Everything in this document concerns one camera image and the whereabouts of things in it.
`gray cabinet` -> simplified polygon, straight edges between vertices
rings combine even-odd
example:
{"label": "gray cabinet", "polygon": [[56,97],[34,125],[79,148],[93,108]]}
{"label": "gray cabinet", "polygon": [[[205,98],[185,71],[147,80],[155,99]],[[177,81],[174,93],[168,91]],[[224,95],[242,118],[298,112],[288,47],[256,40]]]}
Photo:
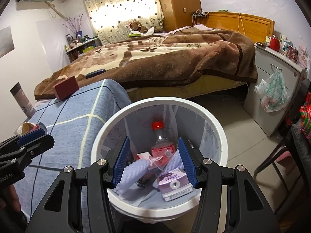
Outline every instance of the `gray cabinet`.
{"label": "gray cabinet", "polygon": [[303,80],[305,69],[270,48],[256,48],[255,64],[258,72],[256,85],[259,84],[262,79],[268,79],[278,67],[282,70],[286,90],[290,96],[289,103],[285,108],[267,113],[260,105],[260,99],[254,91],[255,84],[249,86],[244,109],[257,122],[265,134],[270,137],[285,118],[288,106],[290,106],[290,103],[294,100],[297,90]]}

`trash can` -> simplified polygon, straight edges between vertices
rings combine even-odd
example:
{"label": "trash can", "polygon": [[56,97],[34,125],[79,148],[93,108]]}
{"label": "trash can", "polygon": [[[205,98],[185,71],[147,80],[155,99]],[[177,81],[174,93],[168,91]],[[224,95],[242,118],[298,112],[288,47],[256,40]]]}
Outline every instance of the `trash can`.
{"label": "trash can", "polygon": [[[105,158],[127,135],[133,157],[150,151],[155,135],[151,124],[164,122],[164,131],[177,145],[181,136],[187,137],[205,158],[226,166],[228,144],[218,120],[204,107],[174,97],[155,97],[130,104],[114,114],[99,131],[91,152],[91,163]],[[152,185],[131,190],[122,197],[108,190],[109,201],[122,214],[144,223],[157,223],[175,219],[199,204],[201,190],[165,202]]]}

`drawer handle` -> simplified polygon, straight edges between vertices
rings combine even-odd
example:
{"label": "drawer handle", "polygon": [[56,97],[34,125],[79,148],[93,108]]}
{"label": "drawer handle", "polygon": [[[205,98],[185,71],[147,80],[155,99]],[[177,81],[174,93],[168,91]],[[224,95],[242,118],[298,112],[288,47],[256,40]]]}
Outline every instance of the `drawer handle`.
{"label": "drawer handle", "polygon": [[279,69],[279,70],[281,70],[281,71],[282,71],[282,69],[281,69],[281,68],[278,68],[277,66],[273,65],[272,63],[270,63],[270,65],[271,65],[271,66],[274,66],[275,68],[277,68],[277,69]]}

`tiled floor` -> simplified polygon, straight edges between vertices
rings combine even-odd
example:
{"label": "tiled floor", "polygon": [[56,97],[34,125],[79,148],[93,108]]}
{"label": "tiled floor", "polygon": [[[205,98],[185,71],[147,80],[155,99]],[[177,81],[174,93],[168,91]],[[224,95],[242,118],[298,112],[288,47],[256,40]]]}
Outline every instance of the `tiled floor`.
{"label": "tiled floor", "polygon": [[[253,175],[254,170],[278,144],[279,138],[276,136],[267,137],[258,124],[243,109],[242,104],[237,103],[235,100],[216,95],[201,96],[195,100],[218,119],[225,131],[229,148],[227,167],[234,168],[236,165],[242,164]],[[284,167],[278,165],[278,168],[286,183],[291,187],[299,176],[297,167],[289,176],[286,176]],[[270,206],[275,210],[284,199],[286,192],[273,166],[269,166],[258,174],[257,183]],[[226,187],[223,187],[218,232],[224,231],[226,200]],[[188,233],[191,230],[196,213],[197,209],[193,209],[186,215],[166,224],[175,233]]]}

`black phone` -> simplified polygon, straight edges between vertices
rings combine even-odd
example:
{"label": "black phone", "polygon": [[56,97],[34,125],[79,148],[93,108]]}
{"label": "black phone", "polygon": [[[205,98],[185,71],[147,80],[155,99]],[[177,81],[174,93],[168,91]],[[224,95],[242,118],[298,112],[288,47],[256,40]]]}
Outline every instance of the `black phone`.
{"label": "black phone", "polygon": [[100,70],[97,70],[97,71],[95,71],[95,72],[88,73],[88,74],[85,76],[85,78],[86,78],[86,79],[89,79],[89,78],[92,78],[92,77],[94,77],[94,76],[96,76],[96,75],[100,75],[100,74],[102,74],[102,73],[104,73],[104,72],[106,72],[106,69],[100,69]]}
{"label": "black phone", "polygon": [[257,45],[261,46],[261,47],[269,47],[270,45],[264,43],[264,42],[256,42]]}

